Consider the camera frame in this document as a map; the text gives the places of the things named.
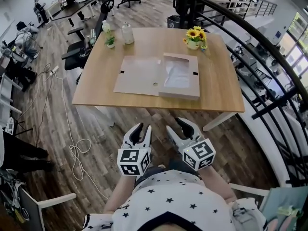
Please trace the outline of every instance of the window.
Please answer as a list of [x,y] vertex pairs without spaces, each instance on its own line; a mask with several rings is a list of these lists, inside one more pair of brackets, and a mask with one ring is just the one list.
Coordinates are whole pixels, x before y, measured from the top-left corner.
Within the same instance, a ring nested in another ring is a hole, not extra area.
[[301,50],[296,45],[295,48],[291,51],[290,55],[288,55],[286,60],[292,66],[302,55],[303,54],[302,54]]
[[290,33],[296,38],[299,39],[302,33],[307,27],[307,22],[304,18],[297,12],[296,16],[289,27]]
[[300,37],[299,43],[308,52],[308,29],[304,32],[304,34]]
[[294,72],[299,76],[301,73],[303,73],[306,68],[308,67],[308,61],[305,57],[303,57],[298,64],[295,65],[293,68]]
[[296,42],[292,39],[292,37],[288,33],[286,33],[279,43],[281,46],[280,47],[281,55],[287,55],[290,52],[290,50],[293,48],[295,43]]

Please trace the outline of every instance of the bottle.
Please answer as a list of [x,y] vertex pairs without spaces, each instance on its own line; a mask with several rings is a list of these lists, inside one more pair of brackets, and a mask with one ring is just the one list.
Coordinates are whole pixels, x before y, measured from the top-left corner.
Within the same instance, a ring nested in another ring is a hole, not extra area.
[[109,23],[106,22],[106,21],[103,21],[102,29],[103,29],[104,33],[108,33],[110,31]]
[[131,25],[128,24],[127,22],[125,22],[124,25],[122,26],[122,35],[124,42],[126,44],[131,44],[135,41]]

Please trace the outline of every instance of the flower pot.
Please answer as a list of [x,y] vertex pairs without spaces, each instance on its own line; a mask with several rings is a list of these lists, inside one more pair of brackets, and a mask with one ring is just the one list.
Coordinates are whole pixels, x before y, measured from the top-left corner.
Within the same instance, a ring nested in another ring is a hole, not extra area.
[[113,44],[107,44],[107,47],[110,48],[110,49],[113,48],[114,46],[115,46],[114,43]]
[[191,41],[191,40],[189,40],[186,45],[189,49],[192,49],[192,50],[196,50],[199,48],[199,43]]

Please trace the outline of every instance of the power strip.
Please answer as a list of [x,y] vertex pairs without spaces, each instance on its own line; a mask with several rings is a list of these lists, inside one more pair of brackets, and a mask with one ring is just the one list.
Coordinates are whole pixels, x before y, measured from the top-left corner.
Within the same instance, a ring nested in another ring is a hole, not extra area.
[[49,75],[50,76],[54,75],[58,69],[59,69],[59,66],[56,66],[52,71],[50,71]]

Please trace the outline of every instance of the yellow flower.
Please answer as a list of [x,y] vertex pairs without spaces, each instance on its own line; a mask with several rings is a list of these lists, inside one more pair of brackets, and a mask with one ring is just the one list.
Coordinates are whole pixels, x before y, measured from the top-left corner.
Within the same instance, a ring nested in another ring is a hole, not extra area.
[[204,31],[200,31],[199,37],[200,37],[201,40],[206,40],[206,34],[205,34],[205,32],[204,32]]
[[200,31],[196,31],[196,30],[193,30],[193,29],[189,29],[189,30],[187,31],[187,34],[186,34],[186,35],[187,35],[189,38],[194,39],[195,37],[199,36],[199,33],[200,33]]
[[200,26],[194,26],[193,29],[196,31],[204,31],[204,29],[202,29]]

